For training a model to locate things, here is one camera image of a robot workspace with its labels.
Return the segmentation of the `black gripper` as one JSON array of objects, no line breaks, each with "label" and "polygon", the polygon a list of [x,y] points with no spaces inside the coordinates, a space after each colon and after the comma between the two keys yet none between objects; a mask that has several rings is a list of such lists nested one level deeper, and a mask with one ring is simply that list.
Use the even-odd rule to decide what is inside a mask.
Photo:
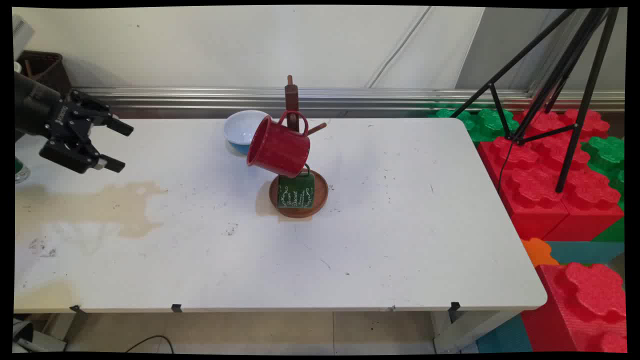
[{"label": "black gripper", "polygon": [[125,162],[100,153],[90,139],[93,126],[123,136],[134,127],[121,121],[110,105],[78,89],[67,96],[22,73],[14,73],[14,127],[46,140],[39,156],[75,173],[93,169],[120,173]]}]

